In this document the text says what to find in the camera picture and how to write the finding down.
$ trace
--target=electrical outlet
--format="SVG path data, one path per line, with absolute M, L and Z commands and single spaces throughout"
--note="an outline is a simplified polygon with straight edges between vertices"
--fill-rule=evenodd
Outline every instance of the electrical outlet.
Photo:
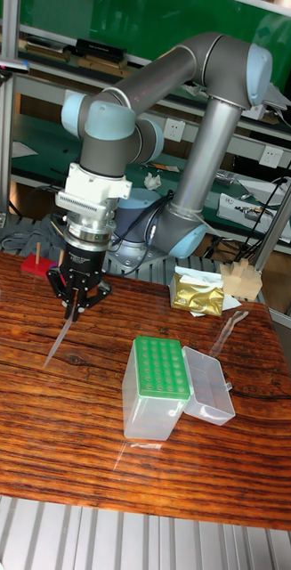
M 282 156 L 282 149 L 279 149 L 277 146 L 266 146 L 259 160 L 259 164 L 269 168 L 276 168 Z
M 175 118 L 168 118 L 164 127 L 164 138 L 169 141 L 176 141 L 179 143 L 182 140 L 184 128 L 184 121 L 177 121 Z

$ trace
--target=metal floor grating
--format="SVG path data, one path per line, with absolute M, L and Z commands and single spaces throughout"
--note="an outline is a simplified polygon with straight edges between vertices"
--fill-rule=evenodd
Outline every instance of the metal floor grating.
M 0 497 L 4 570 L 291 570 L 291 533 Z

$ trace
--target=wooden table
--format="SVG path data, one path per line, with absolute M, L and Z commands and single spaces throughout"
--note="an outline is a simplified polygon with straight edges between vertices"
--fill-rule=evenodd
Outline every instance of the wooden table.
M 265 306 L 246 303 L 219 355 L 237 416 L 182 415 L 162 444 L 124 438 L 121 384 L 137 335 L 208 354 L 224 323 L 171 309 L 167 287 L 113 286 L 70 328 L 47 282 L 0 253 L 0 494 L 291 530 L 291 378 Z

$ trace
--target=box lid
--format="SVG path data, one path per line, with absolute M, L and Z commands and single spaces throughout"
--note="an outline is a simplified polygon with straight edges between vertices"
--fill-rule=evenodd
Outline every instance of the box lid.
M 182 349 L 182 355 L 190 385 L 185 413 L 217 426 L 234 418 L 231 383 L 225 382 L 219 361 L 188 346 Z

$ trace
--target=black device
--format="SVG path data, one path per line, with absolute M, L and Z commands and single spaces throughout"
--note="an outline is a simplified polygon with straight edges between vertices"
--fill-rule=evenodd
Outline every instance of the black device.
M 104 44 L 96 42 L 89 38 L 79 38 L 76 44 L 77 55 L 94 55 L 103 60 L 114 61 L 120 63 L 126 57 L 126 49 L 117 47 L 116 45 Z

